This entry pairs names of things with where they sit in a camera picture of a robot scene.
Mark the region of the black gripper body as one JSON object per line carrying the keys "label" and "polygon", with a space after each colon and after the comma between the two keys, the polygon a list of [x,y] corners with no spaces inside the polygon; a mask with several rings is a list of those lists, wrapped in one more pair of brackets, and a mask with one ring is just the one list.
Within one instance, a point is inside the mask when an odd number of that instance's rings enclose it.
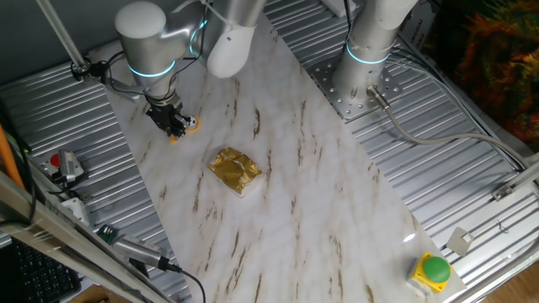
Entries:
{"label": "black gripper body", "polygon": [[182,104],[168,104],[165,106],[157,106],[152,104],[147,110],[146,115],[152,119],[158,128],[165,129],[169,123],[176,122],[175,116],[181,115],[182,108]]}

